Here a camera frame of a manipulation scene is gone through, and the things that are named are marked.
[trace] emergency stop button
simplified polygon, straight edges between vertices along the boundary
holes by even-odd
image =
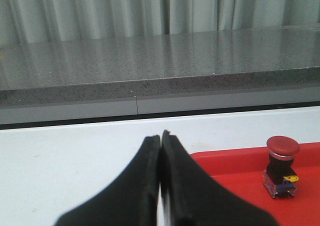
[[[299,143],[286,136],[273,136],[266,142],[268,148],[280,156],[293,156],[300,150]]]

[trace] gray curtain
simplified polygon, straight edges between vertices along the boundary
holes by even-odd
[[[0,0],[0,46],[320,21],[320,0]]]

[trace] red surface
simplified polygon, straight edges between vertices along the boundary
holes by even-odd
[[[271,213],[281,226],[320,225],[320,142],[300,144],[292,165],[299,181],[294,197],[273,199],[262,183],[269,149],[255,147],[191,154],[218,183]]]
[[[300,149],[297,141],[285,136],[273,136],[267,140],[266,145],[276,154],[286,156],[294,155]]]

